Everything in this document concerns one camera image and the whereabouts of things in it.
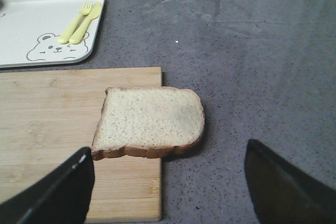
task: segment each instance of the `yellow fork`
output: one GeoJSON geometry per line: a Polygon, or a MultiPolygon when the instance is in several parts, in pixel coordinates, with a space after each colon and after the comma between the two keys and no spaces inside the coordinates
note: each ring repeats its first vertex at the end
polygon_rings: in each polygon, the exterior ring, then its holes
{"type": "Polygon", "coordinates": [[[82,9],[77,14],[76,18],[71,21],[70,25],[65,29],[62,35],[58,38],[60,44],[66,44],[69,42],[71,35],[74,33],[82,17],[88,15],[92,9],[92,1],[85,2],[82,9]]]}

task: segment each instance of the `bread crust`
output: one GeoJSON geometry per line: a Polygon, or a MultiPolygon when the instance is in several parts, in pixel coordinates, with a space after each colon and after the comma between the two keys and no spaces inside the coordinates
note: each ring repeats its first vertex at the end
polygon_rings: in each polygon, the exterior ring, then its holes
{"type": "MultiPolygon", "coordinates": [[[[139,87],[139,88],[119,88],[121,90],[134,90],[134,89],[141,89],[141,90],[145,90],[145,89],[158,89],[160,87],[139,87]]],[[[178,91],[179,89],[174,88],[174,87],[162,87],[165,89],[172,89],[175,91],[178,91]]],[[[107,88],[106,89],[106,95],[108,95],[109,90],[112,90],[113,88],[107,88]]],[[[202,106],[202,102],[199,98],[199,96],[197,96],[197,94],[195,94],[195,92],[193,92],[190,89],[184,89],[184,91],[188,91],[188,92],[192,92],[194,95],[196,95],[197,100],[198,100],[198,109],[201,110],[202,115],[203,115],[203,121],[201,123],[201,127],[202,130],[198,136],[197,139],[195,139],[193,142],[191,142],[190,144],[185,144],[185,145],[174,145],[174,146],[160,146],[160,147],[155,147],[155,148],[144,148],[144,147],[136,147],[136,146],[120,146],[117,148],[113,148],[113,149],[108,149],[108,150],[92,150],[92,159],[95,161],[101,160],[103,158],[116,158],[116,157],[121,157],[124,155],[129,155],[129,156],[135,156],[135,157],[146,157],[146,158],[161,158],[161,157],[166,157],[169,156],[170,154],[183,154],[186,153],[187,151],[189,151],[191,148],[193,148],[195,145],[197,145],[199,143],[199,141],[202,138],[203,132],[204,132],[204,127],[205,127],[205,114],[204,114],[204,109],[202,106]]],[[[106,112],[106,98],[104,100],[104,104],[103,107],[101,109],[101,114],[104,115],[104,113],[106,112]]],[[[94,138],[93,138],[93,142],[92,142],[92,147],[94,145],[94,139],[96,138],[96,136],[99,134],[99,131],[101,129],[101,122],[102,119],[99,121],[97,128],[96,128],[96,132],[94,134],[94,138]]]]}

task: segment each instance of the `white tray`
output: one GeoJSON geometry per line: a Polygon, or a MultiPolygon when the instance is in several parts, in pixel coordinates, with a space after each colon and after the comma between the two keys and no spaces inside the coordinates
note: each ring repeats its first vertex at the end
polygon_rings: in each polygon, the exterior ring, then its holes
{"type": "Polygon", "coordinates": [[[0,0],[0,68],[86,59],[95,43],[100,16],[91,22],[81,43],[57,42],[86,1],[104,4],[104,0],[0,0]]]}

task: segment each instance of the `bamboo cutting board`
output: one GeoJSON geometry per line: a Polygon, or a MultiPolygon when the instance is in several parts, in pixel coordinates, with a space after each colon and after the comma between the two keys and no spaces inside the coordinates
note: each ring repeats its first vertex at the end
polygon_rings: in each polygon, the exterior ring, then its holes
{"type": "MultiPolygon", "coordinates": [[[[0,203],[91,146],[107,87],[161,86],[161,68],[0,73],[0,203]]],[[[87,223],[158,221],[161,159],[94,162],[87,223]]]]}

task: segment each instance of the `plastic knife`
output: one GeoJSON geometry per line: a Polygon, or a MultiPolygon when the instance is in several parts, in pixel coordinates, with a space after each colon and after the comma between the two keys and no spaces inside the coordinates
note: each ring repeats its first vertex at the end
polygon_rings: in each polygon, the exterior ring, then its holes
{"type": "Polygon", "coordinates": [[[98,18],[101,12],[101,4],[99,2],[96,2],[94,7],[92,8],[91,12],[88,16],[85,17],[83,22],[80,24],[78,29],[74,32],[74,34],[70,37],[69,42],[71,44],[78,44],[83,39],[83,36],[88,29],[91,21],[98,18]]]}

